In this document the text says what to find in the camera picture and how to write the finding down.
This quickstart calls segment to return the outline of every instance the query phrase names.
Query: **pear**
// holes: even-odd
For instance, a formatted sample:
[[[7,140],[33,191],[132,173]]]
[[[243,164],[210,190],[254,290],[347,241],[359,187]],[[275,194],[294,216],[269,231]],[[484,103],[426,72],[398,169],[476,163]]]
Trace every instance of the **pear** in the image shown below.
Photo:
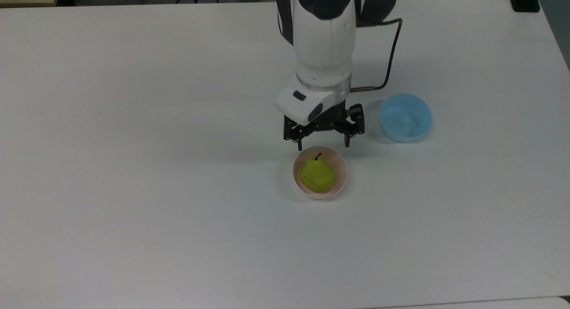
[[[329,191],[336,180],[334,169],[321,155],[319,153],[308,159],[299,171],[301,182],[314,192]]]

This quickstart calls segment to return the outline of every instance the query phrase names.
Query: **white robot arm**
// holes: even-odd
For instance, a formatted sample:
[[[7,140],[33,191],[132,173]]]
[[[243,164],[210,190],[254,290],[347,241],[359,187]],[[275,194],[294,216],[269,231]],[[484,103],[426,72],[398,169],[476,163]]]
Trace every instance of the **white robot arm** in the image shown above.
[[[275,100],[285,115],[285,140],[301,150],[303,137],[334,129],[348,147],[351,137],[364,133],[362,106],[345,108],[356,27],[383,21],[394,5],[395,0],[277,0],[279,29],[297,55],[295,72]]]

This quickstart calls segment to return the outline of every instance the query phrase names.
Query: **white table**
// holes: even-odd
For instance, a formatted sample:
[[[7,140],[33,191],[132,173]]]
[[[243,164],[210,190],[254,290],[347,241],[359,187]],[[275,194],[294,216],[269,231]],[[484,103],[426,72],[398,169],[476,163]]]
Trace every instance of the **white table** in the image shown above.
[[[399,0],[336,199],[295,187],[272,3],[0,9],[0,307],[358,309],[570,294],[570,74],[543,13]],[[359,29],[354,86],[395,27]],[[397,144],[379,102],[434,124]]]

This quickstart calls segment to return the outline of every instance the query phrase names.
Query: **light blue bowl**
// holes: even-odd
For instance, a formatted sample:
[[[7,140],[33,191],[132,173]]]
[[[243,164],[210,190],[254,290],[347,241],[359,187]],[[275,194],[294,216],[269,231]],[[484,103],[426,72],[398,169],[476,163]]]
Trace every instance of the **light blue bowl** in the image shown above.
[[[432,111],[412,94],[396,94],[380,106],[380,128],[391,140],[409,142],[422,137],[432,126]]]

